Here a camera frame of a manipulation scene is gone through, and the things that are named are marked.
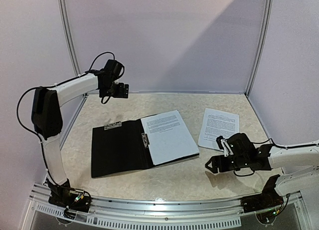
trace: table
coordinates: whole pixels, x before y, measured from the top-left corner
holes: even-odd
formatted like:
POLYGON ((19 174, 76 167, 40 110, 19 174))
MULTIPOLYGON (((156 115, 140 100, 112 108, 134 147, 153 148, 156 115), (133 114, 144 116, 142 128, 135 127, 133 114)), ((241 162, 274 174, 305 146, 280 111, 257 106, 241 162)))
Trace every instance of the table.
MULTIPOLYGON (((282 173, 281 169, 275 169, 256 171, 249 177, 236 177, 232 172, 215 175, 204 165, 211 156, 222 152, 199 147, 197 158, 148 170, 91 178, 92 128, 178 109, 197 142, 205 108, 239 114, 240 132, 246 133, 252 142, 267 139, 244 95, 130 94, 128 99, 112 98, 106 105, 101 104, 98 95, 89 95, 62 148, 63 165, 71 186, 108 198, 207 200, 260 192, 270 176, 282 173)), ((240 174, 249 172, 244 169, 240 174)))

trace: white paper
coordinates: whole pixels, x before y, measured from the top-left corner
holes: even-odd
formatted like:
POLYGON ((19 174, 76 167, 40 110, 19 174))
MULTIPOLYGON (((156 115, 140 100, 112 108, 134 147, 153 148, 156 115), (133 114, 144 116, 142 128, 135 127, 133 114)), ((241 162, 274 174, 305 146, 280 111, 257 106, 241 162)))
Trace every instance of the white paper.
POLYGON ((154 165, 198 154, 199 149, 177 110, 141 119, 154 165))
POLYGON ((198 145, 204 148, 220 150, 216 138, 225 139, 239 132, 239 115, 215 109, 205 109, 198 145))

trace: beige table surface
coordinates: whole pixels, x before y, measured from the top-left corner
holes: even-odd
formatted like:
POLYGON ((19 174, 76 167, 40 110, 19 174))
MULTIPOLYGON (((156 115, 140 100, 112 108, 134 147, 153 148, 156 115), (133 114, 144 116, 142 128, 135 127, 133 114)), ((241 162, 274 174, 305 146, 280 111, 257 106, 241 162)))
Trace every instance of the beige table surface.
MULTIPOLYGON (((267 136, 244 95, 229 94, 130 94, 128 99, 111 99, 106 105, 98 95, 89 95, 62 149, 64 169, 71 186, 102 197, 132 200, 187 201, 227 198, 260 192, 267 179, 280 169, 257 171, 250 177, 232 172, 212 174, 205 163, 222 152, 199 147, 197 158, 148 170, 91 178, 92 128, 136 120, 178 109, 195 142, 205 108, 239 114, 240 132, 252 142, 267 136)), ((244 169, 240 174, 250 173, 244 169)))

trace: robotic arm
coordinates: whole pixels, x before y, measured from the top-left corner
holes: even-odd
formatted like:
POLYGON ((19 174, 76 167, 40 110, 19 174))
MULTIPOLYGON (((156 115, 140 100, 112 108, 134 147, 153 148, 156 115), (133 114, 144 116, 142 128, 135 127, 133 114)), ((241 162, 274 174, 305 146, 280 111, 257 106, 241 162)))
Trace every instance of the robotic arm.
POLYGON ((255 148, 246 134, 238 133, 228 139, 220 136, 217 143, 224 155, 211 157, 205 165, 215 174, 234 171, 237 175, 236 171, 242 168, 250 168, 254 173, 257 170, 270 171, 287 166, 311 166, 293 174, 270 177, 261 194, 254 195, 253 198, 242 198, 245 212, 275 207, 283 202, 282 196, 288 199, 290 193, 317 186, 319 183, 319 140, 301 145, 279 146, 271 143, 255 148))
POLYGON ((111 97, 128 98, 129 85, 117 83, 123 74, 124 66, 109 59, 101 70, 89 70, 54 86, 35 88, 31 120, 41 139, 42 154, 51 179, 46 180, 51 189, 49 203, 66 208, 66 217, 72 218, 67 213, 69 209, 88 212, 91 196, 84 190, 71 188, 64 172, 59 147, 63 125, 60 107, 77 96, 97 89, 102 104, 111 97))

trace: white wall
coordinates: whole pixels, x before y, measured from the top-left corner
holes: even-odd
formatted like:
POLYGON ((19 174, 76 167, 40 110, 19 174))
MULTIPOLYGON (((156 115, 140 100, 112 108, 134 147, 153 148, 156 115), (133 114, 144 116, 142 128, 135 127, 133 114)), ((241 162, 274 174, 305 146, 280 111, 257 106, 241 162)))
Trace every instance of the white wall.
MULTIPOLYGON (((319 139, 319 0, 274 0, 250 101, 278 144, 319 139)), ((291 166, 285 172, 298 168, 291 166)), ((303 191, 319 229, 319 189, 303 191)))
POLYGON ((131 91, 243 93, 265 1, 66 0, 66 5, 82 71, 110 50, 125 65, 123 81, 131 91))
MULTIPOLYGON (((34 182, 45 170, 38 140, 15 117, 20 95, 28 88, 73 77, 57 0, 1 0, 0 5, 0 229, 16 230, 34 182)), ((33 94, 20 108, 30 121, 33 94)), ((64 127, 79 99, 63 106, 64 127)))

